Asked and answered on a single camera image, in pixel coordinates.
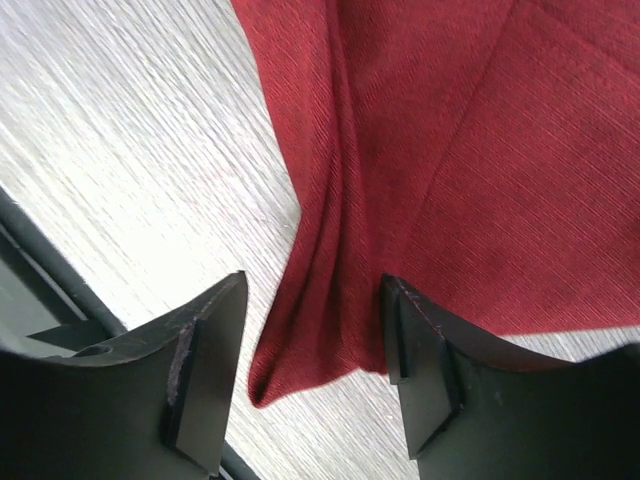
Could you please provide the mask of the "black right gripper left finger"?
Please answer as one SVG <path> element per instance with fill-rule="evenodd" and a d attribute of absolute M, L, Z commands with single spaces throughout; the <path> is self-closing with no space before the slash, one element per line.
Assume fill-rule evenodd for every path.
<path fill-rule="evenodd" d="M 1 354 L 5 479 L 227 479 L 243 272 L 70 357 Z"/>

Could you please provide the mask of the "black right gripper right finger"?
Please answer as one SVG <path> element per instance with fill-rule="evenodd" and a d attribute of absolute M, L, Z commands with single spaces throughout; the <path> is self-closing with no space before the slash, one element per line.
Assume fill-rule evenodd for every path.
<path fill-rule="evenodd" d="M 385 276 L 381 319 L 423 479 L 635 479 L 639 347 L 572 363 L 503 340 Z"/>

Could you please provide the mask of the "red cloth napkin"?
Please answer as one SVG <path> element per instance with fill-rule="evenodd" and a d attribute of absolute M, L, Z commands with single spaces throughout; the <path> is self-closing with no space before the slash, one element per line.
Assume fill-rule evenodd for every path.
<path fill-rule="evenodd" d="M 301 215 L 252 404 L 383 373 L 384 274 L 497 335 L 639 322 L 635 1 L 237 1 Z"/>

